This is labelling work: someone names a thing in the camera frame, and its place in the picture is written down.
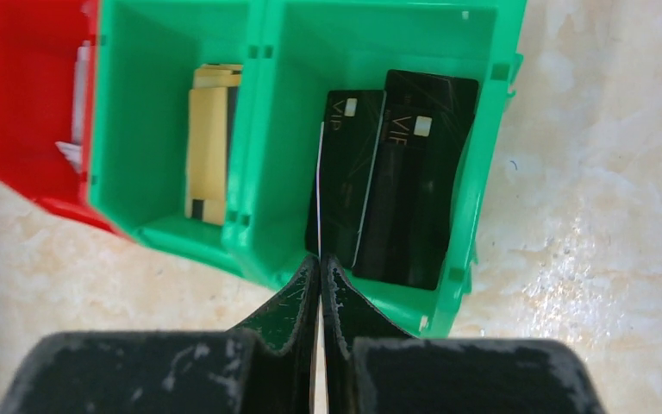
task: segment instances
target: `white marble floor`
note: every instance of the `white marble floor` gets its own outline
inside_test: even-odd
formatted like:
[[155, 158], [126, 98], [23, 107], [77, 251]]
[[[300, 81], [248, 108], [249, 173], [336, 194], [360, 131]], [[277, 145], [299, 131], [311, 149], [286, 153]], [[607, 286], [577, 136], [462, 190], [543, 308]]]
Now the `white marble floor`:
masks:
[[[611, 412], [662, 412], [662, 1], [531, 0], [452, 336], [573, 347]], [[0, 398], [65, 329], [226, 329], [270, 293], [0, 185]]]

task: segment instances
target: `bin compartment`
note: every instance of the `bin compartment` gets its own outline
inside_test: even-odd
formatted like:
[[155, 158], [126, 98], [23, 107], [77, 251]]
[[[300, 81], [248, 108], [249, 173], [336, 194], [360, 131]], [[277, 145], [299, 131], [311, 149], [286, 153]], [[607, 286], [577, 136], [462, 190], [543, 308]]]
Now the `bin compartment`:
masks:
[[91, 203], [136, 241], [235, 274], [222, 227], [184, 216], [189, 91], [201, 64], [244, 64], [242, 130], [250, 15], [249, 1], [103, 2], [90, 176]]
[[524, 0], [268, 3], [251, 151], [228, 209], [245, 217], [226, 246], [246, 273], [276, 287], [307, 254], [304, 232], [326, 96], [379, 90], [390, 69], [476, 79], [476, 121], [453, 187], [452, 236], [434, 291], [351, 277], [388, 317], [416, 334], [445, 336], [470, 291], [473, 241], [497, 130], [513, 81]]
[[0, 181], [55, 215], [111, 231], [80, 197], [87, 172], [55, 145], [72, 140], [75, 62], [95, 43], [95, 17], [97, 1], [0, 0]]

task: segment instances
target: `black card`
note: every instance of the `black card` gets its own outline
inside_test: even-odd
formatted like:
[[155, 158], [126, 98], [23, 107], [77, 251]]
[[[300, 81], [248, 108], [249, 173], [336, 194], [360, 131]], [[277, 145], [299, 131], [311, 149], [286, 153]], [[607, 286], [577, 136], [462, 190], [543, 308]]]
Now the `black card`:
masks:
[[[331, 91], [328, 94], [321, 147], [321, 245], [352, 267], [359, 238], [372, 168], [378, 148], [384, 91]], [[306, 248], [318, 250], [315, 190], [311, 197]]]
[[412, 285], [415, 217], [428, 140], [436, 122], [431, 111], [388, 106], [372, 175], [367, 214], [353, 271], [365, 279]]
[[[360, 278], [433, 290], [450, 239], [453, 181], [473, 123], [478, 82], [389, 71], [385, 88], [383, 146], [353, 270]], [[381, 173], [392, 171], [390, 163], [396, 163], [397, 176]]]

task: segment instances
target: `card stack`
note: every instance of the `card stack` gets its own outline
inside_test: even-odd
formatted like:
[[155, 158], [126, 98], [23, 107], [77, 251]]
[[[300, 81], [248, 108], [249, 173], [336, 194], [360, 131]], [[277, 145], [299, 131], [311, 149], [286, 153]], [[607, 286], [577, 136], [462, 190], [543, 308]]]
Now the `card stack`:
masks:
[[189, 92], [185, 215], [222, 226], [242, 65], [202, 65]]
[[[384, 92], [366, 93], [385, 97], [366, 99], [371, 108], [383, 108], [379, 116], [368, 111], [356, 123], [333, 118], [345, 98], [358, 99], [359, 110], [359, 94], [328, 95], [319, 183], [323, 251], [336, 254], [357, 277], [434, 290], [448, 249], [453, 181], [473, 124], [478, 81], [389, 71]], [[373, 130], [376, 148], [360, 147]], [[356, 159], [371, 162], [357, 169]], [[349, 171], [358, 174], [354, 182]], [[361, 190], [348, 190], [362, 182], [369, 183], [363, 197]], [[306, 246], [313, 252], [315, 199], [311, 208]]]

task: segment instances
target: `card chip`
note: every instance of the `card chip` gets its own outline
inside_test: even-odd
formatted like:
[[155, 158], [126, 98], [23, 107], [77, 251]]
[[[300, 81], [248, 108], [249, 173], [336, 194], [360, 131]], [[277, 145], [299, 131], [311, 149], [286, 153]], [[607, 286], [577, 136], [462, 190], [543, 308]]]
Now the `card chip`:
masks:
[[356, 115], [356, 103], [357, 98], [350, 97], [347, 99], [347, 107], [344, 109], [344, 116], [355, 116]]
[[418, 116], [415, 121], [415, 132], [417, 136], [430, 136], [430, 129], [433, 126], [433, 118], [427, 116]]

